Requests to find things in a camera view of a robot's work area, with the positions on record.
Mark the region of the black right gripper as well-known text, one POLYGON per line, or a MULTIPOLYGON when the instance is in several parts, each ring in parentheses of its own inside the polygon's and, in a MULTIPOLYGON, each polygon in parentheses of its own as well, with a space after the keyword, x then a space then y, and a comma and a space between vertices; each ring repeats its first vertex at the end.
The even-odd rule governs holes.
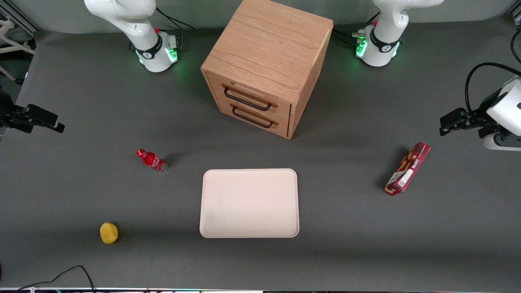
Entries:
MULTIPOLYGON (((19 109, 21 108, 13 103, 8 93, 0 92, 0 126, 31 133, 33 126, 24 120, 24 115, 18 112, 19 109)), ((58 115, 39 106, 27 105, 26 115, 40 124, 55 125, 49 126, 49 129, 55 132, 63 133, 65 130, 65 125, 57 124, 58 115)))

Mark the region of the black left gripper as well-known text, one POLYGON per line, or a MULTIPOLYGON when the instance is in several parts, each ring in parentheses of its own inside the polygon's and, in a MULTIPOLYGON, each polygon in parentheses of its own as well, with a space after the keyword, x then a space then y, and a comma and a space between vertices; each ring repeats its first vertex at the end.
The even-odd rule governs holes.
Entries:
POLYGON ((489 114, 487 110, 499 101, 500 90, 497 90, 485 98, 480 106, 471 109, 469 96, 467 95, 467 110, 465 108, 456 108, 448 114, 441 117, 441 127, 439 128, 440 136, 446 136, 451 132, 458 130, 458 125, 465 125, 468 122, 467 129, 479 128, 478 135, 484 138, 486 135, 495 135, 504 132, 504 128, 500 126, 489 114))

